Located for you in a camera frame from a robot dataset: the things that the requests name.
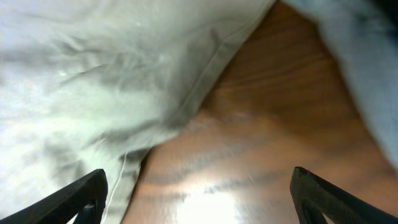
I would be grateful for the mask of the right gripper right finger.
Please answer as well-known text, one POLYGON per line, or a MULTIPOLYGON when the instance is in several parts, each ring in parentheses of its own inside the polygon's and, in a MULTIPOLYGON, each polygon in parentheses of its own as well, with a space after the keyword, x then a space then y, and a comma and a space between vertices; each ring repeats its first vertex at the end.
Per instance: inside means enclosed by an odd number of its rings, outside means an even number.
POLYGON ((341 224, 397 224, 397 217, 303 167, 294 168, 290 193, 300 224, 327 224, 327 218, 341 224))

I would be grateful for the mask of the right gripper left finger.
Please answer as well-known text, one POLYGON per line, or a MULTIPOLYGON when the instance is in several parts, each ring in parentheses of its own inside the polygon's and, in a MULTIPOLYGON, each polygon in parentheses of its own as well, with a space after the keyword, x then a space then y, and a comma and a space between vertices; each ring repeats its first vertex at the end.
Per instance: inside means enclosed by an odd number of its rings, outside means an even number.
POLYGON ((108 183, 103 169, 74 181, 41 201, 1 220, 1 224, 100 224, 108 183))

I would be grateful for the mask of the khaki green shorts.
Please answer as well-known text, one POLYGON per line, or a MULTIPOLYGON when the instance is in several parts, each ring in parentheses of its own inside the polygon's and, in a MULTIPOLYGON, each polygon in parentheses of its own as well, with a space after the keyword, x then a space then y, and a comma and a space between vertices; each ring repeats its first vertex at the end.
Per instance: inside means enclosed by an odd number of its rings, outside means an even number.
POLYGON ((120 223, 141 162, 178 135, 266 0, 2 0, 1 216, 95 169, 120 223))

